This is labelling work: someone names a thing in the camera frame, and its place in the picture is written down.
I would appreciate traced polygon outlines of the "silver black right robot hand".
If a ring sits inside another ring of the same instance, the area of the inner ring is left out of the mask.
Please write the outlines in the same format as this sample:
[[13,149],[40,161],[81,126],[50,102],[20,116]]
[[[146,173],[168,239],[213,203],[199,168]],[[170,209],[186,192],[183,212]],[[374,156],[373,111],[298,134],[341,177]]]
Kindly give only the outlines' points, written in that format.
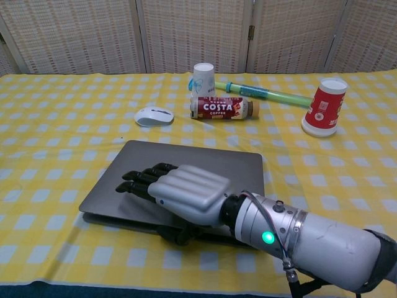
[[232,195],[231,181],[192,165],[158,163],[142,172],[129,171],[115,191],[134,194],[183,219],[181,229],[160,226],[157,233],[186,245],[208,228],[221,227],[221,207]]

